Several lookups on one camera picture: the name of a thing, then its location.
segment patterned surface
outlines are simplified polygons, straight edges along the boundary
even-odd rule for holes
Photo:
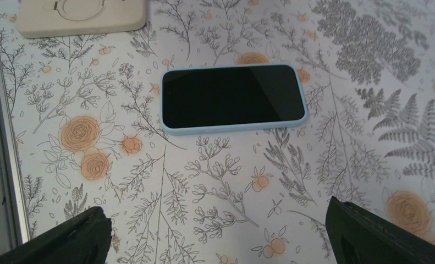
[[[150,0],[142,30],[38,40],[18,6],[0,53],[33,237],[100,205],[108,263],[335,263],[335,195],[435,243],[435,0]],[[297,67],[304,126],[162,131],[165,70],[256,62]]]

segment botanical line drawing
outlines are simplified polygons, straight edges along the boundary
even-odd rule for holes
[[[234,214],[230,211],[223,211],[224,215],[222,215],[222,213],[219,214],[219,210],[215,206],[207,212],[201,207],[198,207],[198,209],[195,210],[197,217],[193,220],[202,225],[205,222],[209,222],[209,224],[204,224],[205,229],[195,227],[194,233],[200,235],[199,241],[207,243],[208,236],[210,238],[221,238],[223,229],[233,226],[236,223],[250,222],[253,226],[259,227],[258,224],[246,215],[243,192],[237,193],[233,191],[229,182],[224,180],[224,177],[228,174],[237,175],[238,171],[241,170],[241,167],[236,165],[240,161],[240,158],[231,158],[230,154],[227,154],[223,163],[215,161],[214,165],[211,165],[211,162],[214,161],[214,158],[217,157],[222,150],[232,147],[229,145],[229,138],[217,138],[213,143],[210,143],[209,138],[199,137],[196,141],[196,145],[198,146],[200,161],[190,161],[188,162],[188,166],[185,166],[186,170],[195,173],[191,174],[189,177],[195,178],[200,174],[207,175],[218,182],[219,188],[209,188],[204,184],[194,185],[195,190],[192,191],[192,193],[196,195],[197,198],[194,199],[193,202],[199,203],[207,195],[211,195],[227,201],[237,212],[237,214]]]
[[[316,233],[318,233],[320,235],[320,238],[322,239],[321,248],[326,252],[324,258],[329,259],[332,253],[332,247],[329,236],[327,235],[326,225],[302,212],[294,210],[287,210],[287,212],[299,214],[301,216],[307,217],[311,221],[311,230],[314,230]]]
[[[151,29],[150,21],[147,21],[143,28],[126,33],[133,37],[130,43],[136,49],[137,53],[146,58],[149,58],[151,54],[157,57],[157,54],[151,48],[151,42],[156,40],[157,32]]]
[[[253,30],[263,34],[265,37],[273,37],[272,30],[268,28],[269,21],[267,19],[260,19],[251,22],[247,16],[242,15],[240,19],[236,18],[235,21],[241,26],[239,28],[240,32],[238,34],[238,37],[235,37],[235,34],[232,32],[232,30],[234,30],[235,28],[232,22],[226,22],[225,24],[222,23],[219,26],[221,29],[227,32],[227,43],[222,48],[220,48],[221,42],[219,41],[219,39],[221,39],[221,35],[219,35],[218,33],[218,27],[213,26],[208,27],[207,29],[202,27],[196,32],[196,36],[200,37],[201,43],[207,44],[209,48],[214,52],[215,60],[213,65],[216,65],[217,61],[222,55],[228,53],[235,53],[235,45],[242,40],[246,41],[246,45],[248,47],[261,47],[261,38],[254,37]]]
[[[384,98],[382,89],[357,92],[365,101],[364,107],[370,110],[368,119],[384,116],[373,128],[388,129],[378,140],[409,144],[389,151],[385,157],[415,160],[417,162],[404,167],[402,173],[435,180],[435,100],[427,102],[420,120],[416,93],[402,107],[399,100],[401,90],[394,91],[388,99]]]
[[[20,59],[26,55],[25,45],[19,45],[12,53],[4,45],[8,42],[5,29],[0,30],[0,55],[3,74],[10,82],[5,82],[5,95],[9,103],[10,114],[16,103],[16,93],[20,88],[28,87],[29,77],[34,76],[33,63],[20,64]]]
[[[264,239],[266,240],[267,245],[253,247],[251,251],[258,252],[258,257],[264,256],[268,259],[283,254],[285,252],[285,245],[290,244],[289,240],[283,237],[286,230],[287,227],[284,226],[276,236],[275,233],[269,235],[269,231],[265,228]]]
[[[308,193],[304,183],[304,180],[311,179],[310,163],[305,163],[303,153],[299,147],[295,148],[292,144],[289,144],[290,133],[288,129],[267,129],[265,132],[274,136],[276,144],[270,141],[267,142],[268,147],[266,147],[264,157],[280,170],[282,177],[279,178],[279,181],[289,191],[289,196],[305,207],[308,202],[317,205]]]
[[[143,263],[152,261],[152,259],[155,260],[155,263],[158,261],[171,263],[172,260],[177,260],[178,263],[204,262],[197,259],[199,252],[192,249],[194,244],[186,244],[185,236],[176,229],[177,225],[185,224],[184,221],[188,213],[183,204],[183,195],[188,192],[189,188],[186,178],[178,173],[169,174],[166,171],[164,167],[166,163],[165,150],[159,160],[162,160],[161,189],[156,194],[151,193],[149,199],[142,197],[140,199],[142,204],[135,206],[137,210],[130,217],[131,221],[127,223],[127,226],[129,226],[129,233],[134,232],[139,239],[136,239],[137,243],[124,252],[126,256],[118,258],[117,262]],[[165,209],[166,214],[162,209],[163,205],[167,208]]]
[[[318,31],[342,47],[335,65],[346,70],[352,81],[378,84],[383,69],[401,82],[417,74],[421,61],[407,47],[406,38],[387,32],[375,17],[357,16],[349,2],[339,0],[319,0],[312,11],[324,16],[318,21]]]
[[[171,18],[174,22],[180,25],[178,26],[168,25],[161,26],[161,30],[166,32],[171,32],[178,37],[179,40],[185,41],[188,45],[188,55],[186,56],[186,61],[190,58],[190,31],[196,28],[196,21],[198,19],[194,11],[188,11],[183,13],[180,8],[183,5],[183,0],[151,0],[151,2],[157,2],[168,6],[166,9],[158,8],[154,11],[154,15],[166,15]]]
[[[409,26],[412,26],[412,17],[427,18],[429,15],[435,16],[434,12],[429,9],[426,12],[421,11],[406,1],[399,1],[399,5],[385,0],[371,0],[371,2],[377,7],[377,18],[382,19],[387,25],[398,27],[404,38],[414,41],[417,46],[424,50],[430,48],[426,35],[418,30],[412,32]]]
[[[337,95],[330,77],[327,85],[318,85],[307,94],[311,115],[319,118],[318,141],[325,144],[316,162],[318,184],[326,184],[324,189],[329,197],[334,195],[362,207],[369,206],[370,201],[364,198],[365,193],[356,182],[368,182],[371,178],[382,182],[389,172],[381,155],[357,138],[364,133],[358,106],[351,97]],[[323,100],[332,100],[334,108],[316,109]]]
[[[71,191],[71,200],[68,200],[68,202],[65,203],[65,208],[63,208],[65,219],[68,220],[70,218],[73,218],[86,211],[86,209],[89,209],[89,206],[88,208],[85,207],[86,201],[87,192],[83,193],[82,183],[80,187],[73,188],[73,190]]]
[[[46,115],[44,114],[50,106],[50,103],[46,102],[46,100],[53,97],[51,88],[54,84],[49,82],[48,84],[42,84],[41,87],[33,85],[31,89],[27,89],[25,95],[28,95],[28,104],[36,106],[36,110],[39,112],[39,125],[32,133],[35,134],[46,120],[54,117],[66,117],[67,115],[63,110],[75,100],[81,100],[80,106],[86,110],[89,110],[90,106],[97,107],[97,100],[101,99],[101,97],[92,95],[92,86],[104,92],[106,98],[117,95],[114,91],[115,86],[111,84],[111,81],[115,80],[114,75],[115,72],[108,71],[105,74],[94,76],[92,70],[86,68],[84,73],[78,72],[78,80],[81,80],[81,84],[74,95],[71,95],[68,90],[73,84],[72,78],[58,79],[57,84],[63,87],[63,93],[58,100],[58,104]]]
[[[299,63],[310,66],[313,69],[322,69],[332,76],[345,80],[344,77],[334,74],[329,70],[329,66],[325,63],[324,55],[322,54],[322,50],[320,48],[318,48],[315,56],[313,57],[308,50],[308,39],[305,37],[300,38],[300,40],[295,39],[295,28],[293,26],[286,26],[284,16],[281,13],[272,13],[271,20],[274,23],[273,27],[277,30],[277,32],[290,41],[289,43],[282,44],[282,46],[288,51],[298,51],[299,56],[296,60]]]
[[[58,58],[68,62],[68,73],[71,66],[77,59],[82,59],[92,48],[92,42],[103,39],[106,34],[98,35],[77,35],[67,37],[36,38],[30,45],[43,50],[42,55],[46,58]]]
[[[240,3],[241,0],[212,0],[212,1],[206,1],[201,0],[200,5],[203,7],[216,7],[219,9],[222,9],[225,11],[225,16],[227,17],[227,20],[231,19],[229,17],[229,10],[232,8],[235,8],[238,3]]]
[[[125,76],[124,80],[119,80],[122,90],[129,97],[133,99],[133,103],[122,103],[122,108],[126,110],[127,113],[135,113],[138,115],[138,119],[131,126],[136,129],[139,133],[144,133],[145,137],[152,138],[154,135],[160,136],[163,140],[168,143],[178,147],[179,149],[184,149],[179,147],[169,141],[169,136],[161,128],[159,120],[153,122],[150,103],[154,100],[151,95],[146,95],[141,98],[141,92],[144,89],[142,82],[133,81],[133,70],[134,66],[129,63],[122,63],[118,69],[120,76]]]
[[[28,218],[33,218],[35,214],[40,213],[40,208],[44,206],[43,202],[47,201],[46,194],[42,192],[42,177],[37,177],[34,181],[31,175],[28,175],[24,179],[24,198],[25,209]],[[29,229],[30,238],[36,236],[37,221],[31,223]]]

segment smartphone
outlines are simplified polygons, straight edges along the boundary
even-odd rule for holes
[[[288,64],[173,69],[160,94],[161,124],[171,135],[295,127],[308,114]]]

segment black phone screen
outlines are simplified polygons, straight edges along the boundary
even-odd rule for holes
[[[305,115],[288,65],[170,71],[162,86],[162,119],[169,128],[280,122]]]

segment orange rose illustration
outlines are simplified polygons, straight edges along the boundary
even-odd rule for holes
[[[430,211],[419,196],[409,191],[397,191],[386,202],[390,221],[415,235],[431,230]]]
[[[120,143],[122,149],[128,154],[138,153],[143,148],[143,142],[136,137],[125,137]]]
[[[60,143],[70,151],[87,150],[94,146],[99,136],[99,125],[90,117],[75,117],[59,132]]]
[[[109,169],[107,156],[98,149],[91,147],[86,150],[81,160],[81,174],[88,180],[97,180],[106,175]]]
[[[238,65],[268,63],[268,62],[269,61],[266,58],[266,56],[257,52],[245,53],[236,61]]]

